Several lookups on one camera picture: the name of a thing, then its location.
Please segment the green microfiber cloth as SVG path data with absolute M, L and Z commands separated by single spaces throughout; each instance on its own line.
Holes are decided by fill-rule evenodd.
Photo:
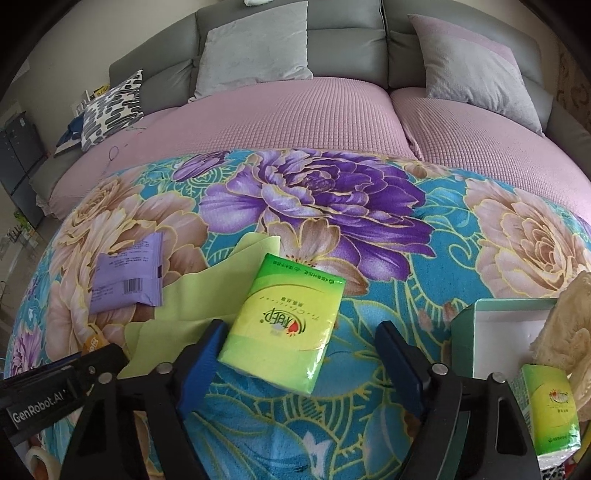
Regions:
M 228 258 L 198 273 L 183 275 L 162 290 L 162 305 L 145 322 L 124 329 L 129 363 L 120 379 L 143 376 L 172 363 L 197 343 L 214 319 L 231 324 L 267 254 L 280 253 L 280 237 L 247 233 Z

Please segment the grey pink cushion right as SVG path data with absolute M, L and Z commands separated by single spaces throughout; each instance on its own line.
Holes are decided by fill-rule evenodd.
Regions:
M 434 17 L 410 14 L 429 98 L 470 104 L 542 135 L 543 127 L 512 50 Z

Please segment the small green tissue pack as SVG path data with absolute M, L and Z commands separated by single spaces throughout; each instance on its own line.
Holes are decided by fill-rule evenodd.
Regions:
M 577 408 L 564 371 L 526 364 L 510 381 L 540 469 L 560 465 L 581 446 Z

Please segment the red tape roll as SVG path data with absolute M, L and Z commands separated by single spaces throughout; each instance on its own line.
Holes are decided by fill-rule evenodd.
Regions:
M 58 480 L 61 463 L 39 446 L 31 447 L 25 455 L 25 465 L 35 480 Z

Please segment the grey cushion left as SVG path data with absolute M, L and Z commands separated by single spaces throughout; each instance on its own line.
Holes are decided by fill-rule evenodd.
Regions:
M 288 3 L 209 31 L 189 100 L 313 77 L 308 68 L 308 2 Z

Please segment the purple wet wipes pack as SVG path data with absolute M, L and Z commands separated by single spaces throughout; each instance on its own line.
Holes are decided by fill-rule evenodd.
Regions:
M 115 255 L 100 254 L 92 281 L 89 313 L 135 304 L 162 305 L 162 240 L 154 232 Z

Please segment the blue cushion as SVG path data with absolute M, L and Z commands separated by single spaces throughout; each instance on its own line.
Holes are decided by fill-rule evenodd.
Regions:
M 54 156 L 69 150 L 81 142 L 81 135 L 83 130 L 84 115 L 81 114 L 74 118 L 67 126 L 66 131 L 58 140 Z

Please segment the pink sofa seat cover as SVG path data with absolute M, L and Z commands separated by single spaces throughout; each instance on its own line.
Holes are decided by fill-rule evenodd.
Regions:
M 549 135 L 493 112 L 387 93 L 344 78 L 257 84 L 151 113 L 83 154 L 48 199 L 58 218 L 103 178 L 165 158 L 231 149 L 315 148 L 417 159 L 461 168 L 590 215 L 590 181 Z

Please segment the teal white shallow box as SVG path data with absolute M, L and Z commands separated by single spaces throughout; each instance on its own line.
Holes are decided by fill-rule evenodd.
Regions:
M 510 385 L 523 365 L 535 364 L 530 345 L 554 305 L 551 299 L 475 302 L 452 322 L 453 371 L 483 380 L 498 372 Z

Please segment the orange sachet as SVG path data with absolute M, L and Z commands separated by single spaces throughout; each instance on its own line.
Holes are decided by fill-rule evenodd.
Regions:
M 109 344 L 109 341 L 102 335 L 101 332 L 90 335 L 83 344 L 82 354 L 87 355 L 98 349 L 101 349 Z

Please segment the dark cabinet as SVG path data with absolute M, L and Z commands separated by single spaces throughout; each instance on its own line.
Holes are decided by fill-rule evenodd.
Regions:
M 1 128 L 0 157 L 2 186 L 28 222 L 37 227 L 44 214 L 30 180 L 47 155 L 36 126 L 25 112 Z

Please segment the black white patterned cushion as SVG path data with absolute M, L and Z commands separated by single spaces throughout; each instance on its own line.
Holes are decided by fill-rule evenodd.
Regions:
M 143 117 L 142 82 L 143 70 L 140 69 L 85 108 L 81 132 L 83 153 Z

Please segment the floral blue tablecloth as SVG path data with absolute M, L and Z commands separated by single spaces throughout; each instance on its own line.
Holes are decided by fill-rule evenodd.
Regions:
M 308 149 L 221 151 L 118 172 L 66 217 L 19 308 L 6 371 L 118 344 L 144 372 L 235 319 L 263 257 L 324 298 L 273 301 L 269 357 L 300 394 L 221 367 L 190 439 L 215 479 L 386 479 L 413 423 L 370 341 L 393 321 L 430 359 L 477 300 L 553 298 L 590 266 L 582 217 L 483 176 Z

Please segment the grey white plush dog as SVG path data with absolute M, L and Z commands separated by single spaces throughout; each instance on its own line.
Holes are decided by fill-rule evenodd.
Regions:
M 246 7 L 262 6 L 270 2 L 273 2 L 273 0 L 243 0 Z

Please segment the cream lace scrunchie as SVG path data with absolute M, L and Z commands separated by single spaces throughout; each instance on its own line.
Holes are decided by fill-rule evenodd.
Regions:
M 590 273 L 581 272 L 559 295 L 530 345 L 533 362 L 563 370 L 580 422 L 590 420 Z

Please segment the grey sofa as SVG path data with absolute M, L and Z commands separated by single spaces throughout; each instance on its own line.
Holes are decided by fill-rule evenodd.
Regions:
M 194 92 L 206 34 L 221 22 L 245 13 L 242 5 L 225 1 L 188 15 L 114 62 L 109 77 L 121 83 L 143 70 L 143 118 L 193 103 L 189 98 Z M 408 19 L 412 13 L 429 13 L 509 47 L 534 102 L 542 135 L 556 140 L 583 171 L 583 164 L 590 158 L 589 133 L 542 88 L 538 44 L 525 33 L 468 5 L 454 1 L 312 1 L 308 4 L 308 66 L 314 73 L 311 79 L 352 79 L 374 84 L 387 93 L 421 88 L 426 94 L 420 43 Z M 31 185 L 46 214 L 54 215 L 48 199 L 56 182 L 85 153 L 74 149 L 50 158 L 33 175 Z

